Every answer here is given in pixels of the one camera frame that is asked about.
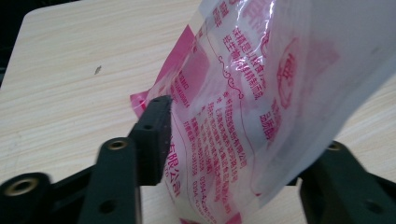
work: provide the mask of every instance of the wooden table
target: wooden table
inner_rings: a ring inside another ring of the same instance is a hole
[[[0,180],[44,172],[52,181],[92,165],[107,139],[136,122],[129,95],[147,90],[200,0],[87,0],[29,13],[0,90]],[[337,140],[396,181],[396,77]],[[305,223],[284,188],[246,223]],[[145,223],[177,223],[164,185],[143,188]]]

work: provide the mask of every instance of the transparent plastic bag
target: transparent plastic bag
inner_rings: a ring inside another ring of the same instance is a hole
[[[138,116],[174,99],[164,181],[182,220],[241,223],[312,163],[393,74],[394,11],[384,0],[203,1],[154,86],[131,96]]]

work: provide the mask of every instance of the plastic bag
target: plastic bag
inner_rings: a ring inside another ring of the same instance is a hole
[[[396,2],[205,0],[138,116],[169,94],[182,220],[241,223],[314,161],[396,67]]]

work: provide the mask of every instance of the metal screw hole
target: metal screw hole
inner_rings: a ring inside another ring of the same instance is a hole
[[[30,192],[33,190],[38,184],[38,180],[36,178],[24,178],[22,180],[19,180],[12,185],[10,185],[6,190],[4,191],[4,194],[7,196],[18,196],[22,195],[24,193]]]
[[[116,200],[107,200],[99,205],[99,212],[102,214],[112,213],[117,207]]]
[[[119,150],[119,149],[125,148],[126,145],[128,145],[128,144],[124,141],[115,141],[115,142],[110,143],[108,145],[108,148],[111,150]]]
[[[338,144],[332,142],[327,149],[332,150],[332,151],[338,151],[341,148],[338,146]]]
[[[378,203],[373,202],[372,200],[368,199],[363,203],[364,207],[367,208],[370,212],[381,214],[384,209]]]
[[[152,126],[151,126],[151,125],[145,125],[144,128],[145,128],[146,130],[150,130],[150,129],[152,129]]]

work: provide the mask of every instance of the wood grain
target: wood grain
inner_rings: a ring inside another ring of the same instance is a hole
[[[200,0],[87,0],[29,13],[0,90],[0,180],[44,172],[58,181],[92,165],[99,146],[136,122],[129,95],[151,87]],[[396,77],[337,140],[396,181]],[[246,223],[305,223],[284,188]],[[143,188],[145,223],[178,223],[164,185]]]

